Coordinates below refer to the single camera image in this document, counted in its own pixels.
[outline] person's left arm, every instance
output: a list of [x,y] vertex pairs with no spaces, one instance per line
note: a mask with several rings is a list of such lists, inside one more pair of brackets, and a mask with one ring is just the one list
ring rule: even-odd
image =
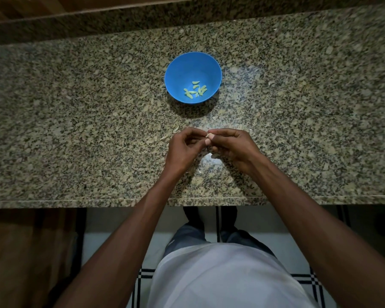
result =
[[158,181],[83,266],[56,308],[127,304],[164,206],[176,183],[206,146],[206,135],[204,130],[187,128],[173,136]]

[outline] hand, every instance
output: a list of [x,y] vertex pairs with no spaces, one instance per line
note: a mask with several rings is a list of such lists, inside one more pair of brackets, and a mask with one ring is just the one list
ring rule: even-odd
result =
[[248,132],[235,129],[211,129],[208,133],[213,152],[227,157],[239,171],[252,176],[254,162],[264,155]]
[[206,131],[192,127],[175,134],[169,141],[164,172],[181,178],[201,150],[210,145],[211,142],[206,139],[206,135]]

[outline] foot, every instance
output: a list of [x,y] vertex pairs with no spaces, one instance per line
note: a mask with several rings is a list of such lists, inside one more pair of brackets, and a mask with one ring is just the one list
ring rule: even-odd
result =
[[188,219],[187,225],[204,230],[204,223],[198,213],[198,207],[183,207],[183,210]]
[[221,231],[236,232],[237,207],[221,207]]

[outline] person's left hand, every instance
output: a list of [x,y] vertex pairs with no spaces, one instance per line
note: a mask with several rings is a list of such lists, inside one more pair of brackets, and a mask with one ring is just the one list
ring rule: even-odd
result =
[[211,144],[206,139],[207,132],[189,127],[174,134],[169,141],[164,172],[181,178],[205,146]]

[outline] jeans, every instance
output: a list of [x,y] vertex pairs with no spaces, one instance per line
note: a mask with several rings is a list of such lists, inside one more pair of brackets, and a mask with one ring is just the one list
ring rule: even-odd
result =
[[[265,244],[259,242],[256,238],[253,238],[244,230],[237,230],[234,232],[221,231],[220,235],[221,240],[224,243],[237,243],[250,246],[275,257],[274,253]],[[208,243],[209,242],[205,240],[205,233],[203,230],[185,224],[177,230],[175,235],[167,244],[163,257],[180,248]]]

